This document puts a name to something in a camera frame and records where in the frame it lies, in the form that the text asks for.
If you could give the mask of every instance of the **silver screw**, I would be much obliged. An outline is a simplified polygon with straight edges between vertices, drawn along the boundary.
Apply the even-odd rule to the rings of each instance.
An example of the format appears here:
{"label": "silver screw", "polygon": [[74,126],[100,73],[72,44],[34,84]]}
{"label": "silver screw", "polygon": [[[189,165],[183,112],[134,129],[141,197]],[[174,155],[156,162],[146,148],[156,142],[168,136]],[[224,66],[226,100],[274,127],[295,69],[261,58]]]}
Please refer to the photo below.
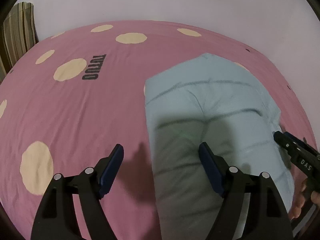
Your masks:
{"label": "silver screw", "polygon": [[237,169],[237,167],[231,166],[231,167],[229,168],[229,171],[231,171],[232,173],[237,173],[237,172],[238,172],[238,169]]}
{"label": "silver screw", "polygon": [[93,168],[92,167],[86,168],[84,172],[86,174],[91,174],[91,173],[93,173]]}
{"label": "silver screw", "polygon": [[57,173],[57,174],[55,174],[54,176],[53,176],[53,178],[55,179],[55,180],[58,180],[58,179],[61,179],[61,174],[60,173]]}
{"label": "silver screw", "polygon": [[262,173],[262,177],[264,177],[265,179],[267,179],[267,178],[270,177],[270,174],[264,171],[264,172]]}

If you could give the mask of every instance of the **light blue cloth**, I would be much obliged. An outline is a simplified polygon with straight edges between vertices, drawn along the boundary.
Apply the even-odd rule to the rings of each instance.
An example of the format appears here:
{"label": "light blue cloth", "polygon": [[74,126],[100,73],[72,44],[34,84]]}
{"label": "light blue cloth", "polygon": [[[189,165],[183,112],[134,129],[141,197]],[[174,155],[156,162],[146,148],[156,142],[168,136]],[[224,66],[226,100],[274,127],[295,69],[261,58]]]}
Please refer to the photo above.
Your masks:
{"label": "light blue cloth", "polygon": [[[146,81],[146,117],[163,240],[205,239],[222,199],[198,157],[201,142],[242,172],[270,173],[287,211],[294,182],[290,160],[273,141],[280,110],[248,71],[211,54]],[[247,205],[234,239],[241,236]]]}

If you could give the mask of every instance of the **striped curtain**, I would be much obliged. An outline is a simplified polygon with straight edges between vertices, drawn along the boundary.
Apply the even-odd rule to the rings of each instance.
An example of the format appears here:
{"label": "striped curtain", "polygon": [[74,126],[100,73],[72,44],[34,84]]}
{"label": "striped curtain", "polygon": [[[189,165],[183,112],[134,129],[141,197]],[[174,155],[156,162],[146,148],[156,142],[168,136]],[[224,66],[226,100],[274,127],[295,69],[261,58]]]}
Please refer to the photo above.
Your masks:
{"label": "striped curtain", "polygon": [[35,44],[36,35],[33,4],[14,5],[0,29],[0,84],[14,64]]}

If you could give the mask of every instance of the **pink fabric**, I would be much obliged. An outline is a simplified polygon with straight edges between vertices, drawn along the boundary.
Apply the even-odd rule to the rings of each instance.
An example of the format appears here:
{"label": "pink fabric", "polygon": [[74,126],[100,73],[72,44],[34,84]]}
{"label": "pink fabric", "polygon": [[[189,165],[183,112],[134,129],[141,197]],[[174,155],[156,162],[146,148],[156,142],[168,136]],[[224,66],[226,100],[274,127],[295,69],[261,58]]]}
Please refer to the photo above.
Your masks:
{"label": "pink fabric", "polygon": [[[92,28],[111,24],[107,31]],[[7,107],[0,119],[0,198],[17,229],[30,238],[41,196],[26,190],[19,172],[21,155],[34,141],[50,149],[54,173],[80,173],[107,156],[116,143],[124,146],[124,162],[111,192],[101,205],[119,240],[161,239],[149,158],[143,87],[147,78],[178,63],[209,52],[245,66],[267,88],[282,111],[281,123],[298,138],[316,142],[307,116],[277,68],[261,53],[223,35],[183,24],[157,21],[119,21],[84,26],[47,38],[15,65],[0,86],[0,103]],[[177,31],[187,28],[202,36]],[[122,44],[123,33],[143,33],[147,40]],[[55,53],[43,63],[45,52]],[[89,64],[106,54],[99,77],[82,80],[84,71],[63,82],[56,69],[75,58]],[[292,173],[303,179],[296,168]],[[77,214],[79,201],[76,199]],[[83,237],[88,238],[79,215]]]}

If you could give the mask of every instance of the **human hand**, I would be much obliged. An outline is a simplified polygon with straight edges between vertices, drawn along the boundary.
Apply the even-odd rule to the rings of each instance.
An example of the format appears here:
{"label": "human hand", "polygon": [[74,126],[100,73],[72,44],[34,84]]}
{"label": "human hand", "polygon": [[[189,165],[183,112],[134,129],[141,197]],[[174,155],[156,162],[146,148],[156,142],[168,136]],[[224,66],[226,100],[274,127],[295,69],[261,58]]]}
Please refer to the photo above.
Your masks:
{"label": "human hand", "polygon": [[[299,193],[295,203],[293,204],[292,215],[290,216],[290,219],[298,218],[300,216],[301,209],[302,209],[304,203],[306,202],[306,199],[302,194],[302,192],[306,189],[306,187],[307,187],[307,179],[305,179],[301,185],[300,193]],[[318,205],[318,207],[320,207],[320,193],[318,193],[316,191],[312,192],[311,201],[314,204]]]}

